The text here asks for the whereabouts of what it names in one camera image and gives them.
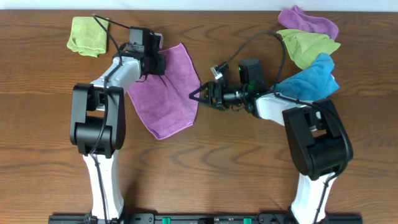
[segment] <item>blue towel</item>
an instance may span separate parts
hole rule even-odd
[[[276,91],[299,100],[322,100],[339,89],[331,74],[335,63],[328,54],[319,54],[311,67],[285,79]]]

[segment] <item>wood grain surface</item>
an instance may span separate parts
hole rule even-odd
[[[46,223],[53,213],[88,213],[88,171],[69,140],[72,88],[97,79],[115,53],[83,57],[67,49],[72,18],[93,11],[0,11],[0,223]],[[283,29],[278,12],[96,11],[182,42],[203,83],[260,30]],[[398,14],[314,12],[335,22],[332,57],[341,88],[332,96],[354,147],[335,182],[328,212],[360,213],[365,223],[398,222]],[[110,25],[119,44],[128,32]],[[259,37],[239,58],[259,57],[272,84],[282,52]],[[283,78],[300,70],[289,60]],[[127,210],[159,213],[257,213],[285,210],[299,173],[285,131],[244,111],[200,106],[195,125],[158,141],[126,97],[127,136],[119,158]]]

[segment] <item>green cloth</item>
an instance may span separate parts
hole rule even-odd
[[[326,34],[309,33],[297,29],[284,29],[277,33],[283,37],[290,59],[302,70],[310,67],[320,53],[330,55],[340,47],[339,43]]]
[[[99,21],[108,28],[108,21]],[[92,17],[74,17],[67,47],[81,55],[98,57],[106,52],[106,32]]]

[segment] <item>robotic arm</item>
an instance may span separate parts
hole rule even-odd
[[[344,129],[340,130],[337,125],[339,123],[343,127],[334,104],[331,100],[306,101],[317,105],[317,108],[323,108],[319,111],[295,103],[295,99],[267,90],[259,60],[256,58],[239,62],[241,86],[237,88],[229,87],[228,80],[223,75],[226,68],[228,66],[225,63],[212,67],[216,81],[204,84],[191,93],[190,98],[218,110],[227,110],[231,105],[243,105],[255,117],[285,126],[290,153],[300,172],[291,212],[299,224],[312,224],[316,216],[317,222],[320,222],[326,216],[325,204],[335,180],[334,175],[345,165],[347,157],[349,160],[353,158],[349,140],[348,148],[345,148],[342,137]],[[196,97],[199,92],[204,92],[201,94],[204,97]],[[317,130],[326,130],[326,134],[313,137],[312,132]],[[324,183],[328,179],[330,181],[325,188]]]
[[[117,165],[118,149],[122,147],[126,135],[124,94],[141,76],[164,74],[165,57],[157,54],[162,43],[161,34],[146,28],[130,27],[129,42],[119,49],[123,62],[120,63],[116,54],[111,66],[99,79],[90,84],[78,83],[73,89],[70,140],[78,146],[79,153],[83,154],[87,164],[93,193],[91,214],[99,220],[104,220],[105,217],[118,220],[122,214],[124,201],[119,189]],[[105,77],[108,78],[107,96],[104,94]],[[105,110],[105,97],[108,97],[105,130],[101,142],[90,156],[105,119],[87,116],[87,111]]]

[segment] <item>purple cloth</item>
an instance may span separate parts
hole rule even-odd
[[[159,53],[166,56],[165,75],[148,75],[127,92],[145,127],[161,140],[193,125],[198,102],[188,96],[200,81],[183,44]]]
[[[283,9],[278,16],[278,21],[288,29],[327,34],[333,40],[338,34],[338,27],[332,21],[324,17],[307,16],[298,6]]]

